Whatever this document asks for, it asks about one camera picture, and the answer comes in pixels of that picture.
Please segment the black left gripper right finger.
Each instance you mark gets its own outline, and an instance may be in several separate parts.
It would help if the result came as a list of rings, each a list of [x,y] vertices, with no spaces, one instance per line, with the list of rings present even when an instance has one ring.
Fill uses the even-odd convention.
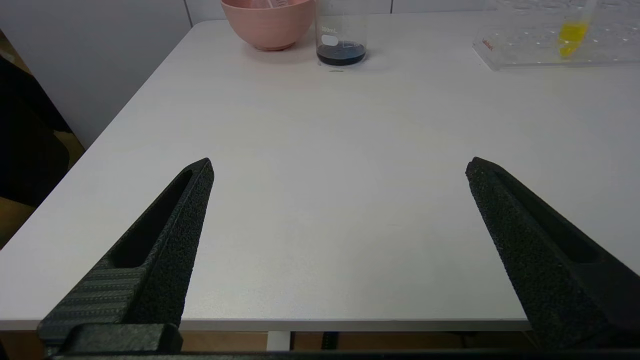
[[[498,164],[474,157],[465,174],[541,345],[638,349],[638,274]]]

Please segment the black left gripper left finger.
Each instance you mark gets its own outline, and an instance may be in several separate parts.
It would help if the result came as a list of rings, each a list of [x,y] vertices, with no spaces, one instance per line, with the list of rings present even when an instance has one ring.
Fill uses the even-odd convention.
[[[46,353],[85,324],[178,328],[215,179],[186,166],[38,325]]]

